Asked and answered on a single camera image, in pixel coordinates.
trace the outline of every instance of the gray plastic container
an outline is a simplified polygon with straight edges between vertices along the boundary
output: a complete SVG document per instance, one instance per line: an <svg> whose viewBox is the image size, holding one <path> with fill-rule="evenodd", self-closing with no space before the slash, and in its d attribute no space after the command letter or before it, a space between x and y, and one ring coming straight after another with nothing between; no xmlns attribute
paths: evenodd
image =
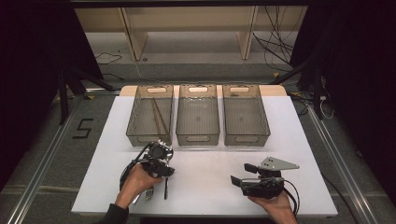
<svg viewBox="0 0 396 224"><path fill-rule="evenodd" d="M258 85L223 85L224 144L263 147L270 136Z"/></svg>
<svg viewBox="0 0 396 224"><path fill-rule="evenodd" d="M177 108L177 141L181 146L219 144L216 85L181 85Z"/></svg>
<svg viewBox="0 0 396 224"><path fill-rule="evenodd" d="M159 139L172 145L173 86L138 86L126 135L134 147Z"/></svg>

